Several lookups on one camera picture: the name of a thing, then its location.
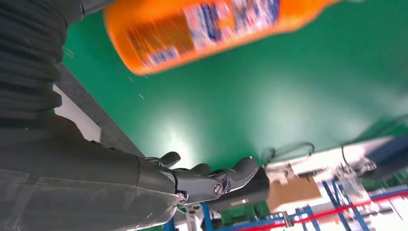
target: red rope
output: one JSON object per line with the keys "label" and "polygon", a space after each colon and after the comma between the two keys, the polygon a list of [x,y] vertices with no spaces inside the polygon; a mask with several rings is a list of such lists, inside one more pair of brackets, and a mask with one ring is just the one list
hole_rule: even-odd
{"label": "red rope", "polygon": [[[293,221],[295,224],[296,223],[306,223],[309,222],[311,220],[316,220],[319,218],[323,218],[332,214],[339,214],[342,213],[343,211],[350,209],[350,208],[356,208],[358,206],[363,206],[363,205],[367,205],[370,204],[371,202],[379,202],[379,201],[383,201],[383,200],[389,200],[391,198],[395,198],[395,197],[401,197],[401,196],[408,196],[408,192],[402,192],[402,193],[396,193],[396,194],[392,194],[392,195],[388,195],[388,196],[382,196],[382,197],[378,197],[369,201],[364,201],[355,205],[344,205],[341,207],[337,207],[335,209],[331,209],[322,213],[318,213],[312,216],[309,216],[305,219],[300,219],[300,220],[296,220]],[[278,227],[285,227],[286,224],[285,223],[275,223],[275,224],[268,224],[268,225],[262,225],[262,226],[255,226],[255,227],[251,227],[251,228],[246,228],[246,229],[239,229],[238,231],[263,231],[263,230],[270,230],[273,228],[278,228]]]}

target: clear plastic part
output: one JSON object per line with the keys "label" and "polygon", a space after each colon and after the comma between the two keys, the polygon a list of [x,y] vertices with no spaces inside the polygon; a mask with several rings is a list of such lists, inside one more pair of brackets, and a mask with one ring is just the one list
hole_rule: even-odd
{"label": "clear plastic part", "polygon": [[170,220],[179,195],[0,169],[0,230],[132,231]]}

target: green table surface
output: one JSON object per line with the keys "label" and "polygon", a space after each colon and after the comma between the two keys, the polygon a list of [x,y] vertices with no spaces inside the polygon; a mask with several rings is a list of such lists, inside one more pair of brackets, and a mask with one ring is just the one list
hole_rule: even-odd
{"label": "green table surface", "polygon": [[296,141],[324,150],[386,135],[375,128],[408,113],[406,0],[342,2],[296,32],[148,77],[123,65],[102,13],[72,26],[64,50],[136,146],[177,151],[179,167],[230,167]]}

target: black cable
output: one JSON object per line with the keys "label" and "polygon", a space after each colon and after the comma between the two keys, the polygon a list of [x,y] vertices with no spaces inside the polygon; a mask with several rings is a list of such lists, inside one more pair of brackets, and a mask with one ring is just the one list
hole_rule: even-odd
{"label": "black cable", "polygon": [[344,145],[342,145],[342,156],[343,156],[343,160],[344,160],[345,164],[346,164],[347,166],[350,166],[350,165],[348,164],[348,162],[345,160],[345,156],[344,156]]}
{"label": "black cable", "polygon": [[[272,153],[269,154],[269,159],[267,161],[265,161],[263,164],[266,166],[267,164],[269,164],[272,161],[272,159],[282,157],[282,156],[284,156],[286,154],[292,153],[292,152],[297,151],[297,150],[299,150],[301,148],[304,148],[304,147],[310,147],[309,154],[307,155],[307,157],[310,157],[315,152],[315,146],[310,142],[292,143],[292,144],[283,146],[282,148],[279,148],[279,149],[271,148],[270,150],[272,150]],[[287,171],[287,169],[290,168],[291,165],[297,165],[297,164],[300,164],[300,163],[302,163],[302,162],[304,162],[306,160],[307,159],[299,160],[299,161],[296,161],[294,163],[287,164],[287,165],[285,165],[283,167],[276,167],[276,168],[273,168],[273,169],[265,169],[265,171],[266,172]]]}

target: brown cardboard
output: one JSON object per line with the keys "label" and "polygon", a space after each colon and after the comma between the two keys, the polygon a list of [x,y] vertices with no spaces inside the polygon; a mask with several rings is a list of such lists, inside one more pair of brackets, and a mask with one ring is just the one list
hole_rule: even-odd
{"label": "brown cardboard", "polygon": [[269,188],[267,204],[271,212],[286,211],[305,207],[309,201],[321,197],[313,178],[288,179],[287,184],[272,182]]}

